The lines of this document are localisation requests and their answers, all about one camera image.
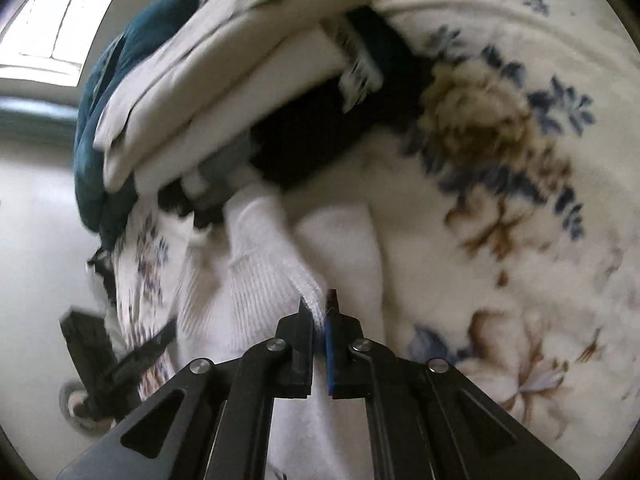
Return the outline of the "white knit garment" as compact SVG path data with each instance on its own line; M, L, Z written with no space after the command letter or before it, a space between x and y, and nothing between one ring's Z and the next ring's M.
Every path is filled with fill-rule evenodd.
M274 188L250 185L224 205L222 229L188 246L174 299L176 363L236 359L272 337L280 318L300 304L322 330L331 288L341 311L358 318L366 336L384 341L382 260L369 208L323 206L289 222ZM366 409L358 400L330 398L322 352L316 349L310 396L274 404L268 472L370 479Z

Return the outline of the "cream folded clothes stack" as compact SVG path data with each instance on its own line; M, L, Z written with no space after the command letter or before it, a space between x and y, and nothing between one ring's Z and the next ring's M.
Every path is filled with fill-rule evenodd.
M371 1L206 0L118 88L130 113L124 131L102 143L106 187L118 190L139 162L283 40Z

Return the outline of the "dark teal pillow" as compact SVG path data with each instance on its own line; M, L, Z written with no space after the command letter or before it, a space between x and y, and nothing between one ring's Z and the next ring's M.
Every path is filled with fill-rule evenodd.
M118 88L142 62L171 39L198 10L200 0L156 0L133 18L94 64L78 105L73 145L76 205L84 227L110 252L137 203L134 180L116 191L105 184L104 141L126 126L130 104Z

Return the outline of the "floral fleece blanket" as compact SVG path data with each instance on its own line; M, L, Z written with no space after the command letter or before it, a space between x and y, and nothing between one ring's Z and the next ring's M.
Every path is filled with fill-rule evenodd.
M228 228L138 203L116 252L128 344L178 318L150 396L296 307L259 235L402 358L441 358L584 479L639 419L639 53L608 0L378 0L420 58L418 116Z

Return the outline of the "black folded garment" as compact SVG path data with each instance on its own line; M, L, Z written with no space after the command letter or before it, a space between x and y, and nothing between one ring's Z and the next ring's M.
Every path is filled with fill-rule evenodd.
M244 126L157 193L162 211L192 214L205 229L222 221L222 206L245 180L295 188L358 143L372 128L407 129L422 112L420 95L431 62L414 54L370 6L330 25L349 68Z

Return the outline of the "window with white frame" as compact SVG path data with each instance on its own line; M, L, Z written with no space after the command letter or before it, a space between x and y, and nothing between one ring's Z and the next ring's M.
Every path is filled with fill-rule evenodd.
M27 0L1 29L1 77L73 88L112 0Z

